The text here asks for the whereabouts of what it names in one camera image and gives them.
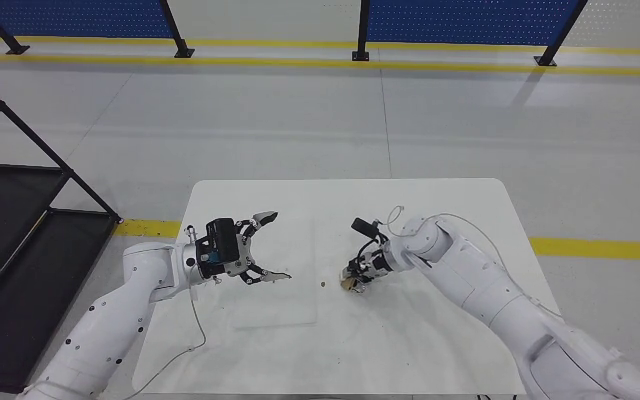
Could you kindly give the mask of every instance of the blue fence panel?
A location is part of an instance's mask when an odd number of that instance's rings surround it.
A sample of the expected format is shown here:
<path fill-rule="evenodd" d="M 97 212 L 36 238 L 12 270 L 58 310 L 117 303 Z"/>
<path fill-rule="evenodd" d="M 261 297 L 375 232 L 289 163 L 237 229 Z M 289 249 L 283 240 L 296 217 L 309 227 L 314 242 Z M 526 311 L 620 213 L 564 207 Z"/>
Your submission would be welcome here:
<path fill-rule="evenodd" d="M 0 25 L 16 36 L 172 37 L 158 0 L 0 0 Z"/>
<path fill-rule="evenodd" d="M 370 42 L 548 46 L 578 0 L 371 0 Z"/>

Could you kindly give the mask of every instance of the white table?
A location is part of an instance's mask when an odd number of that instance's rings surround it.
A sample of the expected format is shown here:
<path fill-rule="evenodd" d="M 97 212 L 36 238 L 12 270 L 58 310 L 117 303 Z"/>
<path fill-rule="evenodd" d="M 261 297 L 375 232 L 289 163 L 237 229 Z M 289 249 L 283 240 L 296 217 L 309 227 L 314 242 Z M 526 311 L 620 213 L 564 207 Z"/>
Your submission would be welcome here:
<path fill-rule="evenodd" d="M 219 217 L 275 210 L 254 237 L 264 268 L 293 279 L 246 286 L 240 278 L 198 287 L 209 337 L 146 391 L 215 394 L 523 393 L 511 354 L 481 323 L 452 305 L 418 271 L 380 279 L 364 295 L 345 292 L 338 273 L 366 238 L 354 217 L 386 219 L 452 212 L 497 244 L 515 280 L 557 305 L 500 181 L 494 179 L 202 181 L 182 221 L 205 232 Z M 485 251 L 472 228 L 452 221 Z M 183 234 L 178 241 L 186 242 Z M 199 343 L 188 293 L 159 303 L 134 376 L 140 388 L 164 363 Z"/>

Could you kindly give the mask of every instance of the white robotic arm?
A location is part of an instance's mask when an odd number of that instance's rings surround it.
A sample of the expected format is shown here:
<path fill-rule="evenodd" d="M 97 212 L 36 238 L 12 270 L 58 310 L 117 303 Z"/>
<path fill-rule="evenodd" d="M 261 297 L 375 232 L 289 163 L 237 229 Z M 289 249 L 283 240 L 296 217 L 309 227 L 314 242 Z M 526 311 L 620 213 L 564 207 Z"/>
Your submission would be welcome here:
<path fill-rule="evenodd" d="M 362 292 L 373 279 L 417 268 L 449 300 L 482 321 L 513 354 L 534 400 L 640 399 L 640 372 L 615 349 L 540 307 L 444 218 L 415 217 L 390 240 L 357 218 L 352 227 L 378 243 L 350 261 L 342 286 Z"/>
<path fill-rule="evenodd" d="M 142 243 L 126 249 L 124 285 L 91 304 L 36 382 L 18 399 L 97 398 L 143 332 L 152 303 L 211 279 L 218 282 L 220 274 L 238 275 L 249 285 L 291 278 L 258 267 L 250 252 L 251 237 L 276 216 L 260 213 L 235 223 L 220 218 L 207 224 L 207 235 L 201 239 L 189 226 L 188 244 Z"/>

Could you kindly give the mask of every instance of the yellow stripe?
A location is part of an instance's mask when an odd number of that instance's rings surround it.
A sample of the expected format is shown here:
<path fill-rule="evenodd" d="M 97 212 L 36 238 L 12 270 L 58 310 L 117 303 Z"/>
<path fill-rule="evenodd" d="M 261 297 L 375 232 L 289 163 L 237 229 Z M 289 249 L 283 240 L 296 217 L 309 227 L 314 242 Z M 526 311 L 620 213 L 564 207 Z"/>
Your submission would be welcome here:
<path fill-rule="evenodd" d="M 128 219 L 118 225 L 115 235 L 176 238 L 179 232 L 180 221 Z M 640 260 L 640 242 L 539 237 L 529 241 L 538 256 Z"/>
<path fill-rule="evenodd" d="M 175 46 L 173 39 L 117 39 L 117 38 L 84 38 L 56 36 L 17 36 L 18 41 L 28 43 L 78 43 L 78 44 L 112 44 L 137 46 Z M 299 48 L 334 48 L 355 49 L 357 42 L 314 42 L 297 40 L 224 40 L 224 39 L 187 39 L 190 46 L 213 47 L 299 47 Z M 485 45 L 485 44 L 450 44 L 450 43 L 367 43 L 368 49 L 390 50 L 428 50 L 428 51 L 481 51 L 511 53 L 541 53 L 544 46 L 518 45 Z M 617 54 L 640 55 L 638 48 L 613 47 L 561 47 L 560 53 L 583 54 Z"/>
<path fill-rule="evenodd" d="M 640 259 L 640 242 L 531 238 L 531 247 L 539 256 Z"/>
<path fill-rule="evenodd" d="M 466 63 L 422 63 L 406 61 L 353 62 L 346 60 L 311 60 L 283 58 L 172 58 L 140 56 L 63 56 L 63 55 L 1 55 L 0 62 L 50 62 L 92 64 L 141 64 L 141 65 L 236 65 L 248 67 L 305 67 L 352 69 L 402 69 L 417 71 L 467 71 L 545 73 L 569 75 L 628 75 L 639 76 L 640 67 L 538 67 L 529 65 L 496 65 Z"/>
<path fill-rule="evenodd" d="M 114 235 L 175 238 L 179 231 L 180 221 L 127 219 L 116 227 Z"/>

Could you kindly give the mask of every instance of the white cable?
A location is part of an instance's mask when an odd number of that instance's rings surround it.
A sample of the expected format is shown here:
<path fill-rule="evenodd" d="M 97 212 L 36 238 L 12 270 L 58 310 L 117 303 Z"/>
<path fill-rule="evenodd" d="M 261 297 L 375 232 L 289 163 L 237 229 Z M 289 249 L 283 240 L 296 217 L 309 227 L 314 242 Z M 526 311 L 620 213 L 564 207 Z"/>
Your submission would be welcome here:
<path fill-rule="evenodd" d="M 395 216 L 395 218 L 393 218 L 393 220 L 391 220 L 391 215 L 396 211 L 396 210 L 400 210 L 398 212 L 398 215 Z M 406 234 L 406 235 L 398 235 L 395 232 L 393 232 L 391 230 L 391 224 L 394 223 L 398 218 L 400 218 L 400 214 L 402 214 L 402 212 L 404 211 L 404 206 L 402 205 L 397 205 L 395 207 L 393 207 L 393 209 L 391 210 L 391 212 L 389 213 L 389 215 L 387 216 L 387 223 L 381 223 L 381 225 L 385 225 L 387 227 L 387 229 L 389 230 L 389 233 L 391 233 L 393 236 L 396 237 L 410 237 L 410 236 L 416 236 L 418 234 L 418 232 L 420 231 L 420 229 L 422 228 L 422 226 L 424 224 L 427 223 L 427 221 L 429 221 L 431 218 L 435 218 L 435 217 L 440 217 L 440 216 L 449 216 L 449 217 L 454 217 L 454 218 L 458 218 L 459 220 L 462 220 L 464 222 L 466 222 L 467 224 L 471 225 L 472 227 L 474 227 L 478 232 L 480 232 L 482 234 L 482 236 L 484 236 L 485 239 L 487 239 L 487 241 L 489 241 L 489 243 L 491 244 L 491 246 L 493 247 L 493 249 L 495 250 L 496 254 L 498 254 L 498 258 L 500 259 L 500 263 L 502 264 L 502 268 L 504 268 L 504 271 L 507 273 L 507 276 L 509 277 L 509 279 L 511 279 L 511 281 L 514 283 L 514 285 L 516 285 L 516 287 L 520 290 L 520 292 L 522 292 L 522 294 L 529 299 L 529 301 L 531 301 L 533 304 L 537 305 L 538 307 L 542 308 L 543 310 L 545 310 L 546 312 L 548 312 L 549 314 L 560 318 L 562 320 L 564 320 L 564 318 L 556 313 L 555 311 L 550 310 L 549 308 L 547 308 L 544 304 L 542 304 L 540 302 L 540 300 L 533 298 L 532 296 L 528 295 L 527 292 L 525 292 L 522 287 L 520 285 L 518 285 L 518 282 L 515 281 L 515 279 L 513 279 L 513 277 L 511 276 L 511 274 L 509 273 L 509 269 L 507 268 L 507 265 L 504 262 L 504 259 L 502 258 L 502 254 L 500 253 L 500 250 L 498 250 L 498 246 L 496 246 L 496 244 L 493 242 L 493 240 L 491 240 L 491 238 L 489 237 L 489 235 L 487 235 L 486 233 L 484 233 L 484 231 L 482 229 L 480 229 L 476 224 L 474 224 L 473 222 L 469 221 L 468 219 L 461 217 L 457 214 L 452 214 L 452 213 L 439 213 L 439 214 L 434 214 L 430 217 L 425 218 L 424 221 L 422 221 L 422 223 L 420 224 L 420 226 L 418 227 L 418 229 L 415 230 L 415 233 L 411 233 L 411 234 Z"/>
<path fill-rule="evenodd" d="M 151 384 L 151 382 L 153 382 L 154 379 L 156 379 L 165 369 L 167 369 L 167 367 L 169 367 L 169 365 L 171 365 L 172 362 L 174 362 L 175 360 L 177 360 L 178 358 L 180 358 L 184 354 L 190 353 L 190 352 L 194 351 L 195 349 L 199 349 L 200 347 L 204 346 L 207 343 L 207 335 L 204 333 L 204 329 L 202 328 L 202 324 L 200 323 L 200 318 L 198 318 L 198 312 L 196 311 L 196 306 L 195 306 L 194 301 L 193 301 L 193 293 L 191 292 L 191 274 L 193 273 L 194 269 L 196 269 L 196 268 L 191 268 L 191 270 L 189 271 L 189 278 L 187 279 L 188 280 L 188 288 L 187 289 L 189 290 L 189 299 L 191 300 L 191 309 L 193 310 L 193 316 L 196 318 L 196 322 L 198 323 L 198 329 L 200 329 L 200 333 L 202 334 L 202 343 L 200 343 L 199 345 L 197 345 L 195 347 L 189 347 L 186 350 L 184 350 L 183 352 L 176 354 L 171 360 L 169 360 L 164 365 L 164 367 L 160 368 L 160 370 L 158 372 L 156 372 L 156 374 L 153 375 L 151 377 L 151 379 L 149 379 L 149 381 L 144 384 L 143 387 L 141 387 L 137 392 L 135 392 L 131 396 L 125 397 L 122 400 L 129 400 L 129 399 L 132 399 L 135 396 L 139 395 L 144 389 L 147 388 L 147 386 L 149 386 Z"/>

